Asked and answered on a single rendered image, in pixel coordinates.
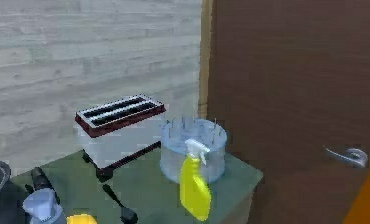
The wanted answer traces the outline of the pale blue round container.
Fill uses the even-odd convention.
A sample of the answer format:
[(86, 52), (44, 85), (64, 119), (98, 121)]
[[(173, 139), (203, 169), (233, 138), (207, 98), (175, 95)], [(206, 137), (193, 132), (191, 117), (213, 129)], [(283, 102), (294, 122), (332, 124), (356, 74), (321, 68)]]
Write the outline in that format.
[(227, 133), (216, 122), (182, 117), (168, 121), (162, 129), (160, 168), (171, 181), (179, 183), (180, 169), (186, 158), (185, 141), (194, 139), (210, 149), (200, 164), (200, 174), (207, 183), (218, 180), (225, 171)]

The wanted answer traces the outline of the white and maroon toaster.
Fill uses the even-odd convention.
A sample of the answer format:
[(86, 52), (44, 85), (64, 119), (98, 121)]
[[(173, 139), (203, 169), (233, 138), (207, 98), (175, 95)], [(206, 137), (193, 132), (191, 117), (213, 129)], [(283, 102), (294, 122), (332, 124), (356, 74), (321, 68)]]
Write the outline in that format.
[(165, 105), (146, 95), (129, 96), (75, 113), (83, 160), (100, 182), (114, 170), (161, 146)]

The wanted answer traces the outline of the yellow spray bottle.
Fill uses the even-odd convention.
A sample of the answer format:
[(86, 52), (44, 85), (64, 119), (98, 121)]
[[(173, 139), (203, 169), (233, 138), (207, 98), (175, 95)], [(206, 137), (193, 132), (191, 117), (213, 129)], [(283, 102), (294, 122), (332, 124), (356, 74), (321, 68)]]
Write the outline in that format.
[(211, 192), (201, 175), (201, 165), (206, 165), (205, 154), (210, 151), (195, 139), (185, 141), (187, 154), (180, 169), (179, 192), (181, 205), (197, 220), (206, 221), (211, 208)]

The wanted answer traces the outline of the green counter cabinet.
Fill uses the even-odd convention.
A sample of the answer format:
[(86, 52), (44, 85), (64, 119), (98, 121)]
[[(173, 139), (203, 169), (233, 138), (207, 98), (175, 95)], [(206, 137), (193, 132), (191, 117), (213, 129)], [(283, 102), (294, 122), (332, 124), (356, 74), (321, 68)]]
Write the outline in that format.
[[(225, 173), (210, 185), (207, 221), (194, 219), (179, 202), (178, 185), (161, 172), (155, 149), (114, 171), (107, 181), (123, 205), (138, 215), (137, 224), (246, 224), (252, 193), (261, 171), (238, 158), (225, 156)], [(119, 205), (103, 191), (93, 165), (77, 152), (42, 166), (66, 215), (90, 214), (98, 224), (122, 224)]]

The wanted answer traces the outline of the brown wooden room door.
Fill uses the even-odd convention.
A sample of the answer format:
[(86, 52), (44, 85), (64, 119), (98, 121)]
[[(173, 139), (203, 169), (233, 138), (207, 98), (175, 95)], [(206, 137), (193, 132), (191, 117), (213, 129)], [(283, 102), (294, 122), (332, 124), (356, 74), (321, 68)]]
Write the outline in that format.
[(208, 115), (263, 173), (248, 224), (342, 224), (370, 157), (370, 0), (214, 0)]

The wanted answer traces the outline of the black ladle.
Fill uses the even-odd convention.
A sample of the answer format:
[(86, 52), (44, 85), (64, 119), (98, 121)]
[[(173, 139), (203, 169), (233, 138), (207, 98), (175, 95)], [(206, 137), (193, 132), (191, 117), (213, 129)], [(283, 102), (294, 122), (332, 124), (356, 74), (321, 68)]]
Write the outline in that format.
[(123, 222), (123, 224), (137, 224), (138, 222), (137, 213), (132, 209), (124, 206), (108, 184), (103, 184), (102, 189), (113, 201), (115, 201), (119, 205), (121, 209), (120, 219)]

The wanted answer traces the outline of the yellow round object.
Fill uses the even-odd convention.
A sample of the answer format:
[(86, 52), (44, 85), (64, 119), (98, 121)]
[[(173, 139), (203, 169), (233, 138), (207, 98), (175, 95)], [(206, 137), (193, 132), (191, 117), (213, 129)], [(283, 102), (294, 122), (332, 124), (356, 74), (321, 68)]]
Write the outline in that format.
[(98, 224), (96, 219), (89, 214), (71, 215), (66, 220), (67, 224)]

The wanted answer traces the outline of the orange flat panel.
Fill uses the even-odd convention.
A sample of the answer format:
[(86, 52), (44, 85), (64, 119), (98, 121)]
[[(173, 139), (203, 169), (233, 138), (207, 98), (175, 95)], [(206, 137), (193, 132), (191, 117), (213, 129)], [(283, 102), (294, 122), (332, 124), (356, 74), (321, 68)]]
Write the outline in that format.
[(370, 168), (342, 224), (370, 224)]

